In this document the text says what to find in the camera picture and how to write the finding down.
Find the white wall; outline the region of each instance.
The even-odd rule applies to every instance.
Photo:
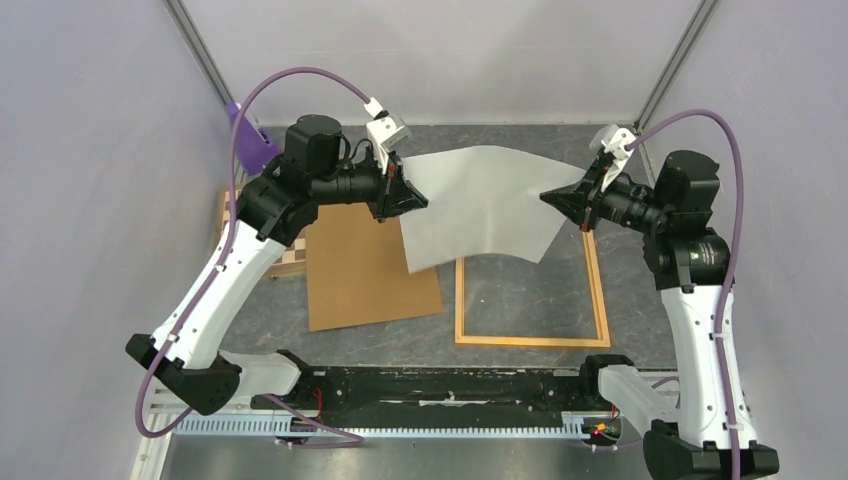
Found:
[[[758,431],[787,479],[848,478],[846,18],[846,2],[722,2],[657,116],[711,108],[739,137],[736,345]],[[688,148],[721,163],[716,216],[729,238],[727,142],[708,120],[684,122],[649,141],[649,153],[656,162]]]
[[[184,0],[238,101],[271,73],[330,69],[409,123],[634,120],[697,0]],[[365,119],[327,82],[291,79],[253,113]]]
[[[151,332],[211,248],[226,117],[162,2],[0,14],[0,477],[127,478]]]

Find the brown cardboard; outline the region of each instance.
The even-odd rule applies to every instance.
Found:
[[[325,205],[306,239],[310,331],[444,312],[436,269],[407,271],[397,218],[377,223],[365,204]]]

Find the rectangular wooden frame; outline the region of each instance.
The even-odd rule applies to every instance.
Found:
[[[454,335],[460,345],[491,345],[511,347],[576,347],[609,348],[609,326],[604,306],[604,291],[598,269],[598,254],[595,251],[593,232],[583,233],[583,251],[586,254],[586,269],[589,274],[589,290],[592,294],[592,309],[595,315],[596,338],[543,338],[543,337],[495,337],[465,334],[465,259],[456,260],[456,327]]]

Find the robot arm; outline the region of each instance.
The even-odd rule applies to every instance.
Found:
[[[674,336],[680,409],[653,391],[632,363],[596,365],[597,392],[644,437],[646,465],[655,479],[723,478],[730,464],[728,428],[738,431],[746,452],[742,471],[752,476],[745,478],[775,473],[777,452],[758,444],[742,393],[731,333],[732,292],[721,335],[736,405],[725,405],[722,395],[713,323],[730,251],[707,227],[719,189],[718,164],[700,153],[677,151],[666,158],[654,188],[634,183],[621,173],[626,157],[622,161],[618,138],[624,129],[611,127],[593,142],[598,155],[581,181],[542,193],[540,199],[582,231],[594,229],[603,218],[643,234],[644,259]],[[736,410],[735,425],[729,425],[728,408]]]
[[[382,107],[379,110],[378,118],[366,125],[371,146],[356,165],[336,120],[307,115],[289,127],[285,153],[242,189],[235,221],[226,225],[215,252],[175,312],[152,336],[133,335],[127,343],[127,353],[149,368],[165,341],[171,340],[155,376],[200,414],[214,413],[237,395],[285,395],[297,381],[299,368],[284,355],[239,355],[219,352],[218,347],[268,267],[317,219],[319,205],[364,202],[378,222],[427,206],[427,199],[404,179],[402,162],[393,150],[407,129]],[[345,158],[340,163],[343,142]],[[231,253],[224,265],[217,265],[233,227]],[[180,333],[171,335],[180,313],[212,269],[218,270],[215,281]]]

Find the metal pole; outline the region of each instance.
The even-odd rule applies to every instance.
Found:
[[[657,111],[657,107],[665,97],[665,94],[668,92],[672,82],[674,82],[677,73],[680,71],[680,67],[683,65],[686,57],[689,56],[692,46],[701,35],[704,25],[706,25],[707,20],[709,20],[719,1],[720,0],[701,0],[701,3],[698,4],[698,7],[695,9],[695,13],[692,15],[692,19],[689,20],[689,25],[687,25],[686,30],[683,31],[683,35],[680,37],[680,41],[677,42],[677,46],[674,48],[671,58],[668,59],[668,63],[663,69],[662,74],[660,74],[659,80],[657,80],[656,85],[654,85],[654,89],[648,96],[648,101],[645,103],[645,106],[642,107],[642,111],[636,118],[635,127],[637,132],[644,130],[651,122],[651,119]]]
[[[200,32],[197,31],[197,27],[194,25],[183,1],[163,1],[174,18],[174,23],[177,24],[177,28],[182,33],[188,48],[191,49],[194,58],[197,60],[198,65],[200,65],[200,69],[206,75],[206,79],[209,80],[209,84],[212,85],[221,103],[224,105],[232,103],[234,101],[233,94],[227,87],[226,82],[224,82],[224,77],[221,76],[221,72],[215,65],[215,61],[212,60],[212,55],[210,55],[209,49],[206,48],[206,44],[203,43],[203,38],[200,36]]]

